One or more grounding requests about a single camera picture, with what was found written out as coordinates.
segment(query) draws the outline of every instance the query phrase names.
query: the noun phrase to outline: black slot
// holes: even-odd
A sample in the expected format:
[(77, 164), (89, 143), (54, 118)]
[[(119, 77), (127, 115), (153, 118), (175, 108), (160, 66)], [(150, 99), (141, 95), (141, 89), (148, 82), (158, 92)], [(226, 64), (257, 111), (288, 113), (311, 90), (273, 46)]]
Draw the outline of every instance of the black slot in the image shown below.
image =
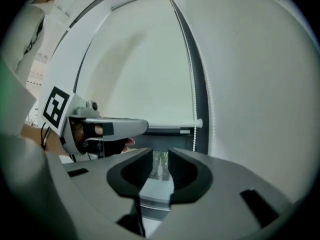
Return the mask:
[(240, 193), (262, 228), (268, 226), (279, 215), (254, 189), (248, 189)]
[(71, 171), (68, 171), (68, 174), (70, 177), (75, 177), (75, 176), (78, 176), (78, 175), (81, 175), (81, 174), (85, 174), (85, 173), (88, 173), (89, 171), (85, 168), (81, 168), (81, 169), (76, 169), (76, 170), (71, 170)]

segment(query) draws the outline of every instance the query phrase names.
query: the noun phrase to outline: person's hand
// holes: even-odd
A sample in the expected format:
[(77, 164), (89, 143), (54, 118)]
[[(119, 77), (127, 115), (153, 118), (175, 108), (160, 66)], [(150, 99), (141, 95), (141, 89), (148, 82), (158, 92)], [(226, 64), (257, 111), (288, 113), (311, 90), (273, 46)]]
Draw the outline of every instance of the person's hand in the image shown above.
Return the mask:
[[(81, 122), (76, 122), (76, 123), (72, 123), (71, 125), (71, 129), (72, 129), (72, 135), (73, 135), (73, 139), (74, 139), (74, 143), (76, 145), (82, 143), (85, 141), (85, 133), (84, 133), (84, 127), (83, 124)], [(97, 135), (101, 135), (103, 134), (103, 130), (102, 127), (100, 125), (96, 125), (94, 127), (94, 131)], [(123, 148), (123, 152), (128, 151), (128, 146), (132, 146), (135, 144), (135, 141), (131, 138), (128, 138), (127, 142), (126, 142), (126, 146), (124, 146)]]

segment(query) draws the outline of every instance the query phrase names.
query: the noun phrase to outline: black cable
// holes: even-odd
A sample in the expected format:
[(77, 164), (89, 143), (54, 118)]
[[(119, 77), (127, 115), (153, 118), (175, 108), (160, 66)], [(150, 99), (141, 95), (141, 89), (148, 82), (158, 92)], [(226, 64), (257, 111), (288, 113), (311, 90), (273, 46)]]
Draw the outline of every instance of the black cable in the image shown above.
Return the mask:
[(43, 148), (43, 150), (46, 149), (45, 139), (47, 137), (47, 133), (49, 132), (49, 130), (50, 130), (50, 127), (48, 127), (48, 129), (46, 129), (43, 140), (41, 140), (41, 147)]
[(45, 125), (46, 125), (46, 122), (44, 122), (44, 124), (42, 125), (42, 128), (41, 128), (41, 147), (44, 145), (44, 138), (42, 137), (42, 133), (44, 131)]

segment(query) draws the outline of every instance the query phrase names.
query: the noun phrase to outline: white curved surface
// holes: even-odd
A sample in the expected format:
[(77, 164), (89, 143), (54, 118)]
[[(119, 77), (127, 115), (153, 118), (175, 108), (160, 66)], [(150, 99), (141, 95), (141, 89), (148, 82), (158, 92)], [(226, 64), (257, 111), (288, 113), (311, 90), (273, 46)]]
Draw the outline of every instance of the white curved surface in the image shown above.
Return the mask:
[[(39, 98), (39, 111), (43, 111), (46, 99), (54, 86), (73, 93), (82, 58), (110, 12), (108, 0), (104, 0), (84, 15), (61, 41), (45, 72)], [(43, 123), (43, 119), (39, 116), (38, 125), (42, 126)]]
[(175, 1), (208, 71), (210, 155), (244, 165), (291, 201), (303, 197), (320, 139), (320, 57), (307, 32), (274, 0)]
[(94, 36), (77, 94), (111, 118), (193, 127), (186, 44), (169, 0), (137, 0), (111, 12)]

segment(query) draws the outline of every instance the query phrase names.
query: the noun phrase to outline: white wall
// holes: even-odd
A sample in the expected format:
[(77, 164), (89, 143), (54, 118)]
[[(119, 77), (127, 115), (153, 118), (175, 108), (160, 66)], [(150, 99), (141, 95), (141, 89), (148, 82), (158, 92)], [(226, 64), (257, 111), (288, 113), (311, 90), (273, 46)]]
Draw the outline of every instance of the white wall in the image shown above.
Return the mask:
[(309, 35), (274, 0), (175, 1), (212, 89), (210, 155), (301, 198), (319, 166), (320, 59)]

